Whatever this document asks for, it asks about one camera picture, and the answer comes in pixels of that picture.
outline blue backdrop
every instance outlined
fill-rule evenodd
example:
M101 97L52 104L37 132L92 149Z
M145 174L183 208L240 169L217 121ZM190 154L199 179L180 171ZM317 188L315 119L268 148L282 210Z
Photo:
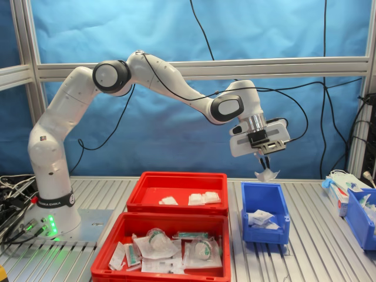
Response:
M322 56L324 1L197 1L194 7L216 59L283 58ZM370 0L335 0L328 3L327 56L364 56ZM166 61L209 60L201 30L188 0L141 1L32 1L39 51L43 63L99 62L124 59L143 49ZM335 85L356 78L328 78ZM254 79L259 87L283 88L320 78ZM201 93L228 87L229 80L191 81ZM61 83L46 83L51 101ZM337 127L344 136L357 110L360 81L330 89ZM287 150L271 155L273 170L281 178L318 178L323 151L320 112L323 89L320 85L289 90L306 110L310 127L304 138ZM0 99L14 101L15 95ZM291 137L305 127L302 112L293 101L273 92L260 93L267 119L285 117ZM97 147L115 128L127 97L100 94L80 124L66 138L69 167L77 162L81 148ZM0 107L7 140L17 140L17 131L26 136L30 126L12 109ZM344 152L335 133L329 107L325 107L325 135L328 148L324 171L328 172ZM86 151L75 170L79 175L140 175L145 170L224 172L230 177L254 177L261 166L253 156L233 158L229 129L236 120L211 125L201 113L176 100L137 86L116 133L101 149ZM9 152L16 150L18 156ZM23 145L0 139L0 172L31 171Z

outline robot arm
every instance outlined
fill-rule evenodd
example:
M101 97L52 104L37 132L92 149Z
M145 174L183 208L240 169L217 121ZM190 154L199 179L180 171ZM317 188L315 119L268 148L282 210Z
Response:
M290 139L285 123L267 124L257 91L249 80L231 83L225 92L212 99L192 89L171 64L142 51L131 54L126 62L104 61L94 70L78 67L65 79L29 138L28 152L39 196L37 206L28 210L25 221L44 222L53 218L53 225L47 224L48 229L41 237L67 233L80 223L63 146L65 137L98 93L121 96L134 83L182 101L215 125L238 117L239 125L230 131L233 156L282 150L283 141Z

